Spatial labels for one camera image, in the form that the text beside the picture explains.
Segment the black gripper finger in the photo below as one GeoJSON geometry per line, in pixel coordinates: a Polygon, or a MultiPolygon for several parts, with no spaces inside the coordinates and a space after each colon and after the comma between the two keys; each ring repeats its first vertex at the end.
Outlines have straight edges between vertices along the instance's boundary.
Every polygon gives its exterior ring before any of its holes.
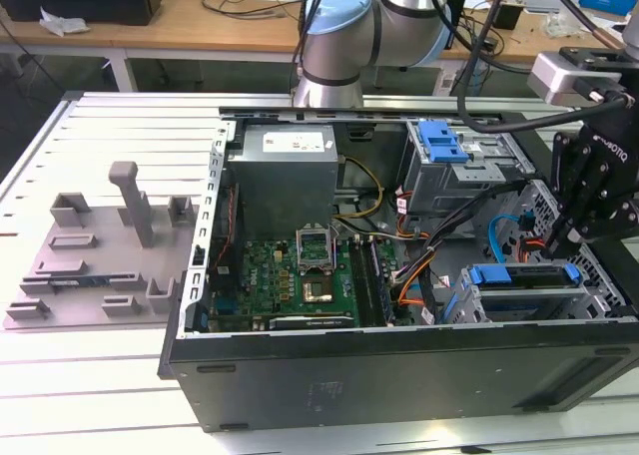
{"type": "Polygon", "coordinates": [[[553,140],[550,189],[558,215],[544,236],[548,256],[571,256],[592,234],[596,203],[607,163],[590,141],[577,133],[557,133],[553,140]]]}
{"type": "Polygon", "coordinates": [[[638,234],[638,201],[623,198],[589,210],[568,224],[566,235],[558,239],[558,255],[572,256],[587,243],[623,239],[638,234]]]}

